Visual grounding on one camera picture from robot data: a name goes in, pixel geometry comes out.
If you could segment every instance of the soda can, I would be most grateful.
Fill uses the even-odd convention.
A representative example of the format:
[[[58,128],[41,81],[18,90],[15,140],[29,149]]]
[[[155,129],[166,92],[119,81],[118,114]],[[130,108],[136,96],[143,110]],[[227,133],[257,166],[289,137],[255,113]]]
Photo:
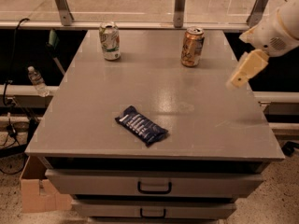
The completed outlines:
[[[104,58],[116,60],[121,56],[119,28],[114,21],[103,22],[99,29]]]
[[[199,63],[204,40],[204,29],[196,26],[187,29],[180,59],[183,65],[193,67]]]

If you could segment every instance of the drawer handle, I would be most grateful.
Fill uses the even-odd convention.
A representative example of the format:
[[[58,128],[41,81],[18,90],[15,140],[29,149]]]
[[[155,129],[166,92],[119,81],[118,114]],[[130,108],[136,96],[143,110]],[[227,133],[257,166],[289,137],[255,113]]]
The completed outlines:
[[[140,216],[143,217],[143,218],[151,218],[151,219],[155,219],[155,218],[165,218],[166,217],[166,209],[163,209],[163,215],[162,216],[144,216],[143,215],[143,209],[140,208]]]
[[[143,190],[141,189],[141,182],[138,182],[138,191],[142,194],[155,194],[155,195],[162,195],[170,193],[172,188],[171,182],[168,182],[168,190]]]

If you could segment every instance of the black packet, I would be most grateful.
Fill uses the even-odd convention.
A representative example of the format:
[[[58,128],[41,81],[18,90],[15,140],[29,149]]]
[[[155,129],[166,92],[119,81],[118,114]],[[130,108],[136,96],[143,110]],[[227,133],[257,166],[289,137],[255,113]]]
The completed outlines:
[[[133,106],[127,107],[115,120],[141,139],[146,146],[164,139],[168,133],[168,130],[138,113]]]

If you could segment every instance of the gray tabletop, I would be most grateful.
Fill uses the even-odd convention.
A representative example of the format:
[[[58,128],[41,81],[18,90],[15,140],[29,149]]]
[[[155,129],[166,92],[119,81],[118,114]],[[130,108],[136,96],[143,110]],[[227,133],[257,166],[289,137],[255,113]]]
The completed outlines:
[[[89,31],[26,150],[52,157],[278,161],[278,142],[249,87],[228,91],[236,65],[222,31],[206,31],[200,64],[180,63],[184,31],[120,30],[106,61]],[[114,120],[129,105],[169,131],[146,147]]]

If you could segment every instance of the robotic hand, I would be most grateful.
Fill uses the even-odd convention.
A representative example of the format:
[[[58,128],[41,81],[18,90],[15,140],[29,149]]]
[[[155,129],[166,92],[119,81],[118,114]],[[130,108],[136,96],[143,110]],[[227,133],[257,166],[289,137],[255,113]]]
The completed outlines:
[[[239,88],[255,77],[268,65],[269,57],[282,56],[299,46],[299,0],[290,0],[239,38],[256,49],[242,55],[226,83],[228,89]]]

